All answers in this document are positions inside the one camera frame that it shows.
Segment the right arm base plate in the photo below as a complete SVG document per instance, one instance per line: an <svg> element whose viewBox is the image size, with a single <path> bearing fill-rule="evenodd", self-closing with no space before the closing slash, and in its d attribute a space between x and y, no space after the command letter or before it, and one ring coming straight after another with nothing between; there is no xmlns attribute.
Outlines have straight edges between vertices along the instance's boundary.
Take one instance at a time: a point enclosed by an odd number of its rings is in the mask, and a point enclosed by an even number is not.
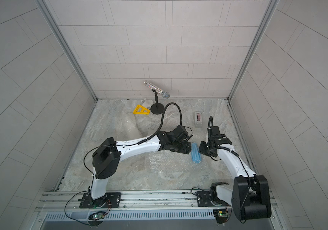
<svg viewBox="0 0 328 230"><path fill-rule="evenodd" d="M196 196L198 207L231 207L225 201L212 198L210 191L198 190L192 193Z"/></svg>

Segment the yellow triangle ruler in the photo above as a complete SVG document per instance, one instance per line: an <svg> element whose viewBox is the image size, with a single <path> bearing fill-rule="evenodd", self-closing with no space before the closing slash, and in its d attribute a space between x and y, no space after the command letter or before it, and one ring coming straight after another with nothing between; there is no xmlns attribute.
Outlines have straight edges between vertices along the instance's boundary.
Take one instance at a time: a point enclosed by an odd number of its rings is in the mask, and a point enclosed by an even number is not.
<svg viewBox="0 0 328 230"><path fill-rule="evenodd" d="M148 108L138 104L132 113L135 115L149 115L150 112Z"/></svg>

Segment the right circuit board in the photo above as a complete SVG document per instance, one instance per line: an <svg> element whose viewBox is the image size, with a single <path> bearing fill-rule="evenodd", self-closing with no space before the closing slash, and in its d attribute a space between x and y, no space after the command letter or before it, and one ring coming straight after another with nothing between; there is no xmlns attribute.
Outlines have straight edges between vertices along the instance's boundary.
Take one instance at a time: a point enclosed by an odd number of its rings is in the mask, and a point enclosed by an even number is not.
<svg viewBox="0 0 328 230"><path fill-rule="evenodd" d="M225 224L229 219L229 212L226 209L214 209L213 215L217 224Z"/></svg>

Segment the left circuit board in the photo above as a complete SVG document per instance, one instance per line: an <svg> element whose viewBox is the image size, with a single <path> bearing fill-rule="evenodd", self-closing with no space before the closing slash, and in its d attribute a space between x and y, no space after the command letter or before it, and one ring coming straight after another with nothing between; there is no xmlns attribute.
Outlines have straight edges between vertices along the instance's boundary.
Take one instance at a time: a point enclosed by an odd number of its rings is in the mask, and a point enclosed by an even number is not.
<svg viewBox="0 0 328 230"><path fill-rule="evenodd" d="M92 213L88 219L91 221L98 221L105 218L106 213L103 211Z"/></svg>

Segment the circuit board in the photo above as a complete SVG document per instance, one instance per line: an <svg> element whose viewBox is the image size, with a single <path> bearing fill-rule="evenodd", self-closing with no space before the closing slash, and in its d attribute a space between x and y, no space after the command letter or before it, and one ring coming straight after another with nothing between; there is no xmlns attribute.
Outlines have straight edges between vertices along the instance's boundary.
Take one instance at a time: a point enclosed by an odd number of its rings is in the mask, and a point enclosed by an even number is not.
<svg viewBox="0 0 328 230"><path fill-rule="evenodd" d="M229 219L229 212L226 209L214 209L213 215L217 224L225 224Z"/></svg>
<svg viewBox="0 0 328 230"><path fill-rule="evenodd" d="M98 221L105 218L106 213L103 211L92 213L88 219L91 221Z"/></svg>

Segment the white crumpled object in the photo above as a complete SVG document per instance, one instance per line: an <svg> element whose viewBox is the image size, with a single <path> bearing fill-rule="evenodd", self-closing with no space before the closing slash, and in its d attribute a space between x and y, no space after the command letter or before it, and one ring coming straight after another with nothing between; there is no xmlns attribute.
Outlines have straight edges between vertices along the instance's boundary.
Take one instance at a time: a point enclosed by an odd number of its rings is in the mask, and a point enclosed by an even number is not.
<svg viewBox="0 0 328 230"><path fill-rule="evenodd" d="M145 100L145 101L142 103L142 106L143 106L143 107L146 107L146 108L149 108L149 107L151 107L153 104L154 104L154 101L153 101L153 100Z"/></svg>

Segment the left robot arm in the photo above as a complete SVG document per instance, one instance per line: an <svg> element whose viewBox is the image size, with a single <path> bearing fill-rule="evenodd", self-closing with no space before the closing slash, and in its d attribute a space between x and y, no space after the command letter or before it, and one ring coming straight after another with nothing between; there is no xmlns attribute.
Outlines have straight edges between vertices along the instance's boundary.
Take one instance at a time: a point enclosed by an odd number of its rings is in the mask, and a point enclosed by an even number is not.
<svg viewBox="0 0 328 230"><path fill-rule="evenodd" d="M148 137L127 141L106 139L92 155L93 183L90 195L93 200L106 195L108 178L117 170L121 161L147 152L168 150L182 154L190 154L192 136L184 126L177 126L170 132L156 131Z"/></svg>

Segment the blue ribbed vase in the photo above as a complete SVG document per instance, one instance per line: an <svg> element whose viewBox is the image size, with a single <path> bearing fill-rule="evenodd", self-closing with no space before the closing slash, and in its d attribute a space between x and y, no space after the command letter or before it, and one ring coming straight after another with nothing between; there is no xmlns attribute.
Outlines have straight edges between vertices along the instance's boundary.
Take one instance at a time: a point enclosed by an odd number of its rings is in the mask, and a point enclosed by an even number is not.
<svg viewBox="0 0 328 230"><path fill-rule="evenodd" d="M199 164L201 162L201 154L199 153L199 148L198 148L198 145L196 142L193 142L191 144L191 158L192 158L192 161L195 163L195 164Z"/></svg>

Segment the glitter microphone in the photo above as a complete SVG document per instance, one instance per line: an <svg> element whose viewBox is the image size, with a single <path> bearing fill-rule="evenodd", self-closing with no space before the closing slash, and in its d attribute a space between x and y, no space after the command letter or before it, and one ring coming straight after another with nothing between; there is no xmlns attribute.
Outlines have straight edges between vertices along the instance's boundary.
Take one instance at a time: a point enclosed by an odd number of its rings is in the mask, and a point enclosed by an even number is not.
<svg viewBox="0 0 328 230"><path fill-rule="evenodd" d="M157 92L158 94L160 94L164 99L169 99L170 98L170 93L167 91L162 90L161 88L157 87L156 85L148 82L148 81L144 81L144 85L146 87L148 87L151 90L154 90L155 92Z"/></svg>

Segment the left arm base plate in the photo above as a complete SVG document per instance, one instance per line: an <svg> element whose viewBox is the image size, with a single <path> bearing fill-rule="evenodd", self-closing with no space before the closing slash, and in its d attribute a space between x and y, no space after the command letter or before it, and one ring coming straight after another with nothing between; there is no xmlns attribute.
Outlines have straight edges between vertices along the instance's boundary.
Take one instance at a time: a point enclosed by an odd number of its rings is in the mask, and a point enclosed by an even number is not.
<svg viewBox="0 0 328 230"><path fill-rule="evenodd" d="M80 201L79 208L80 209L107 209L110 208L118 208L121 201L122 193L113 192L106 193L103 197L98 199L93 199L90 192L86 192L83 194Z"/></svg>

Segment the clear bubble wrap sheet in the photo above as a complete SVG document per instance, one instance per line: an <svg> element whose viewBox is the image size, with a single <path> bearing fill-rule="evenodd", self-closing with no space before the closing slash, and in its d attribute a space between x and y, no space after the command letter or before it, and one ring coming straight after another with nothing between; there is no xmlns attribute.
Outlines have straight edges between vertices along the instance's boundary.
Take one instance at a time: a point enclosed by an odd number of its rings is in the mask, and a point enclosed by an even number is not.
<svg viewBox="0 0 328 230"><path fill-rule="evenodd" d="M142 138L134 114L123 113L121 115L121 126L117 131L118 140L134 140Z"/></svg>

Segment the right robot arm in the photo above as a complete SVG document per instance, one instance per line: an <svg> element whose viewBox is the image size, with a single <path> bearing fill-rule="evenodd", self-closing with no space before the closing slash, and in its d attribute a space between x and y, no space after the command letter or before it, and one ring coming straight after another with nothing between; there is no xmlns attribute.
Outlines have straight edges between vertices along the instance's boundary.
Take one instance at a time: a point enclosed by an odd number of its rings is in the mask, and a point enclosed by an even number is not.
<svg viewBox="0 0 328 230"><path fill-rule="evenodd" d="M270 218L272 214L268 181L256 174L241 159L229 138L220 132L218 126L209 125L208 141L201 142L199 153L218 157L225 163L234 183L213 183L210 187L212 203L226 203L233 208L235 217L241 221Z"/></svg>

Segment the black microphone stand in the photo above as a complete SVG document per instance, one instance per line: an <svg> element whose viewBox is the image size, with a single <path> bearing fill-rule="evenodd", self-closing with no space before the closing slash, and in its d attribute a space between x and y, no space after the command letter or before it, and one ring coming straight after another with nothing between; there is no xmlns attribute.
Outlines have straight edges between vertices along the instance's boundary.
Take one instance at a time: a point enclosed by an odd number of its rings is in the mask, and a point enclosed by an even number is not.
<svg viewBox="0 0 328 230"><path fill-rule="evenodd" d="M151 113L155 114L155 115L160 115L163 113L164 111L164 105L158 102L158 93L155 90L152 90L152 92L154 92L154 99L155 99L155 103L151 106L150 111Z"/></svg>

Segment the aluminium mounting rail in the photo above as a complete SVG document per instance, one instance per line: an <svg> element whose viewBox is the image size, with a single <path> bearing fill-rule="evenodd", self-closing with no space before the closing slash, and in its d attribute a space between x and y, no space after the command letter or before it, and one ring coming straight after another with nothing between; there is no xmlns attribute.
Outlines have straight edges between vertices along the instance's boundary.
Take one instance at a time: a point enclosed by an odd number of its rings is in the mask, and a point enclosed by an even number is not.
<svg viewBox="0 0 328 230"><path fill-rule="evenodd" d="M140 191L108 191L108 193L122 193L118 210L152 210L152 209L200 209L196 196L192 193L198 190L140 190ZM43 211L74 211L74 210L107 210L80 209L80 201L85 192L45 192L36 204L35 210Z"/></svg>

